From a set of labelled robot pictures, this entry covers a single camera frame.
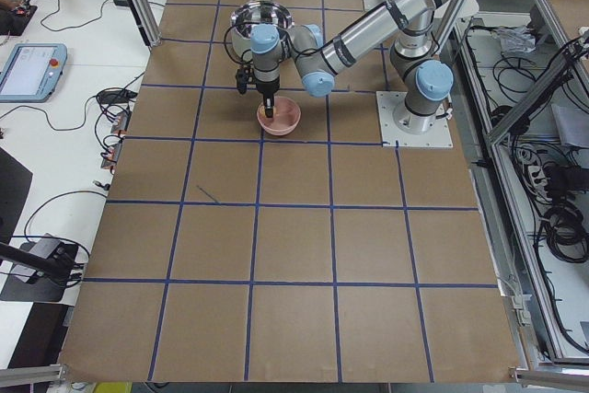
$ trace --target silver bowl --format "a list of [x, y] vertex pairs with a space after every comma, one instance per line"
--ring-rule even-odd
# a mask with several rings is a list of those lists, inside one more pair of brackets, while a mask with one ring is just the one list
[[293, 17], [284, 6], [270, 0], [250, 0], [231, 14], [231, 43], [237, 56], [251, 59], [249, 37], [255, 24], [271, 23], [281, 29], [293, 26]]

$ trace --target yellow object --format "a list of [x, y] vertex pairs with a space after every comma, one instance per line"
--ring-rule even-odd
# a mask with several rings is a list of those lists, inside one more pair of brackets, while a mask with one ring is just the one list
[[131, 393], [131, 382], [100, 382], [94, 393]]

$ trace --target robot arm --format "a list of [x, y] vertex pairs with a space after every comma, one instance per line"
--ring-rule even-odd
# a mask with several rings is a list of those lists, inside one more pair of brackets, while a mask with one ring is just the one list
[[415, 118], [430, 117], [449, 93], [453, 81], [450, 69], [432, 59], [429, 39], [433, 11], [446, 1], [385, 0], [326, 44], [314, 26], [294, 26], [288, 30], [270, 24], [254, 27], [253, 80], [264, 97], [266, 115], [272, 116], [283, 60], [293, 58], [306, 91], [322, 97], [334, 88], [335, 75], [354, 66], [382, 41], [398, 35], [390, 54], [410, 91], [405, 104]]

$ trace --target white table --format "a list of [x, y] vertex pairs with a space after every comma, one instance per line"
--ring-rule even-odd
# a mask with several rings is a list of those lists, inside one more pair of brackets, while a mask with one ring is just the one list
[[[52, 28], [83, 23], [97, 17], [105, 0], [61, 0], [61, 11], [47, 21]], [[166, 0], [150, 0], [164, 4]], [[73, 127], [84, 118], [84, 103], [106, 87], [123, 87], [141, 74], [147, 65], [149, 51], [135, 26], [131, 10], [109, 2], [101, 20], [81, 29], [51, 32], [40, 20], [54, 11], [56, 0], [32, 0], [37, 5], [35, 17], [21, 37], [11, 38], [0, 46], [0, 66], [3, 66], [17, 43], [63, 43], [68, 49], [64, 74], [53, 95], [46, 103], [33, 106], [46, 110], [57, 127]], [[159, 21], [163, 8], [153, 6]], [[138, 90], [141, 79], [130, 89]], [[0, 104], [0, 115], [15, 104]], [[15, 235], [33, 211], [52, 196], [67, 191], [101, 191], [93, 180], [110, 182], [111, 175], [100, 168], [100, 148], [94, 135], [94, 123], [99, 115], [96, 101], [87, 107], [87, 124], [80, 130], [57, 133], [46, 123], [42, 113], [17, 110], [0, 120], [5, 139], [0, 146], [33, 173], [29, 197], [18, 222]], [[98, 133], [109, 133], [110, 124], [102, 119]], [[80, 242], [91, 249], [105, 200], [93, 194], [77, 194], [56, 200], [39, 213], [30, 226], [32, 235], [49, 232]], [[19, 246], [23, 238], [15, 238]], [[85, 260], [78, 252], [78, 262]], [[0, 266], [8, 272], [10, 263]], [[6, 277], [0, 275], [0, 287]], [[78, 287], [65, 292], [62, 303], [73, 306]], [[0, 302], [0, 369], [7, 368], [17, 340], [25, 325], [32, 303]]]

